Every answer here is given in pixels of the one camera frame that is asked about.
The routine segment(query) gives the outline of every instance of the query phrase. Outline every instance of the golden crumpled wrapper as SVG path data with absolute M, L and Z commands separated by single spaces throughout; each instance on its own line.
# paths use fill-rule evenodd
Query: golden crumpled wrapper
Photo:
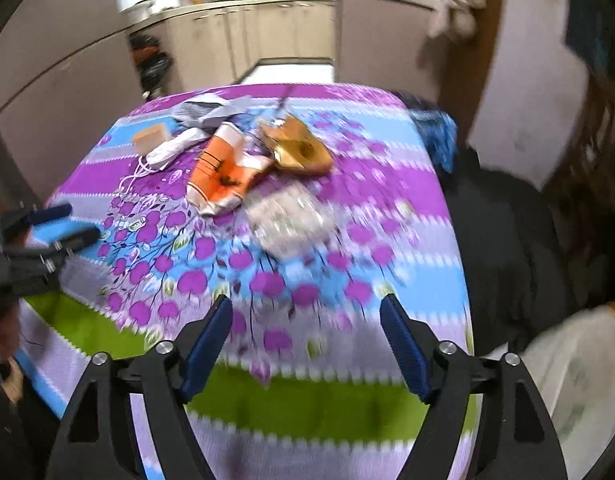
M 299 182 L 249 205 L 245 212 L 258 245 L 282 259 L 305 254 L 335 228 L 331 211 Z
M 261 140 L 274 154 L 276 166 L 291 173 L 322 175 L 334 159 L 303 121 L 288 115 L 278 126 L 261 123 Z

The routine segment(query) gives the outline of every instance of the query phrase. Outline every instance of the tablecloth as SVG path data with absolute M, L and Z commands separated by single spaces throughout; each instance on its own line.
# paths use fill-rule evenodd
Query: tablecloth
M 204 316 L 218 294 L 234 303 L 232 330 L 206 390 L 188 405 L 219 479 L 392 479 L 426 407 L 404 387 L 379 322 L 393 292 L 440 339 L 471 351 L 467 291 L 446 203 L 403 104 L 361 86 L 253 85 L 210 90 L 251 96 L 232 119 L 256 143 L 256 118 L 279 99 L 331 150 L 335 168 L 303 183 L 332 207 L 337 228 L 307 254 L 278 261 L 250 238 L 244 212 L 201 218 L 185 200 L 197 145 L 161 173 L 122 177 L 137 165 L 130 140 L 163 122 L 192 92 L 149 102 L 119 119 L 49 203 L 73 215 L 35 228 L 49 242 L 94 222 L 101 240 L 66 266 L 64 293 L 24 302 L 18 358 L 56 413 L 88 357 L 140 354 Z M 270 174 L 248 200 L 294 177 Z M 162 478 L 140 396 L 132 398 L 151 478 Z M 468 460 L 474 405 L 452 476 Z

